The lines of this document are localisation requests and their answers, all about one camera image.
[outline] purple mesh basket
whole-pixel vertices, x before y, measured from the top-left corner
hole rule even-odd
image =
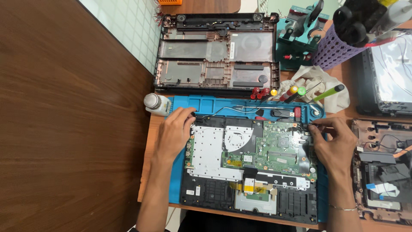
[[[332,24],[325,37],[319,41],[318,50],[312,57],[312,64],[319,65],[323,70],[329,70],[366,48],[352,47],[342,42],[336,35],[335,26]]]

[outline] blue silicone mat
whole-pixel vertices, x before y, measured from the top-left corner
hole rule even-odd
[[[254,100],[247,99],[230,99],[230,98],[216,98],[213,96],[204,95],[189,95],[189,96],[174,96],[169,98],[172,101],[172,106],[170,111],[178,107],[194,107],[197,110],[197,114],[202,115],[213,115],[216,111],[223,107],[233,107],[233,106],[251,106],[251,107],[283,107],[289,108],[291,111],[294,107],[300,106],[302,109],[301,122],[303,124],[309,123],[312,120],[325,118],[326,114],[317,105],[316,107],[321,113],[318,117],[310,113],[311,108],[309,104],[301,102],[292,102],[289,104],[282,104],[281,102],[269,101],[267,103],[260,104],[260,101],[255,102]],[[227,116],[227,117],[241,117],[253,119],[257,116],[255,113],[240,113],[230,109],[223,109],[216,114],[217,116]],[[277,117],[270,116],[270,110],[265,110],[263,114],[264,118],[269,120],[277,120]],[[184,149],[178,154],[175,161],[173,162],[172,174],[170,178],[169,187],[169,202],[179,204],[180,198],[180,185],[182,181],[183,174],[183,159],[184,159]],[[326,174],[325,167],[319,163],[318,164],[318,221],[326,222],[328,219],[328,176]]]

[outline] left hand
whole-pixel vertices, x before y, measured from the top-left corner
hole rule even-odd
[[[190,138],[190,125],[196,120],[191,115],[193,107],[179,107],[159,127],[155,156],[163,161],[173,162]]]

